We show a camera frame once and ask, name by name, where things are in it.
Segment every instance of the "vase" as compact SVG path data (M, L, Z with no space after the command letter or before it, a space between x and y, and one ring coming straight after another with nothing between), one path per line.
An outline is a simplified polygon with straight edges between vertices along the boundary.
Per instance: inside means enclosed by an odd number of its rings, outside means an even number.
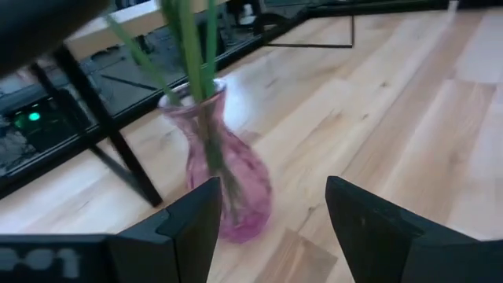
M184 97L189 85L173 91ZM271 213L272 189L269 172L252 148L227 128L223 120L226 84L215 80L215 95L199 104L171 106L167 96L159 107L186 136L189 157L186 164L186 184L192 190L210 177L220 177L222 185L222 215L219 236L235 243L244 243L260 234ZM201 134L201 115L211 125L211 134L218 139L223 166L212 170L207 163L205 137Z

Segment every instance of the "wooden tabletop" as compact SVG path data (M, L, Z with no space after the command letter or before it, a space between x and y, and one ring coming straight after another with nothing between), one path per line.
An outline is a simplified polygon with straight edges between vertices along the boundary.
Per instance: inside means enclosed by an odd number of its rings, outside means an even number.
M192 0L194 13L207 8L207 0ZM217 0L221 4L229 0ZM131 36L144 35L167 23L159 10L156 0L151 0L112 14ZM88 57L97 51L114 46L122 41L108 28L105 20L97 18L71 36L66 43L77 59Z
M277 41L344 43L348 24L309 20ZM503 238L502 26L503 9L360 16L352 50L264 47L222 72L226 122L270 169L274 209L253 241L217 244L208 282L352 282L328 175ZM165 203L183 195L180 130L154 111L123 133ZM86 151L0 200L0 233L115 233L155 211Z

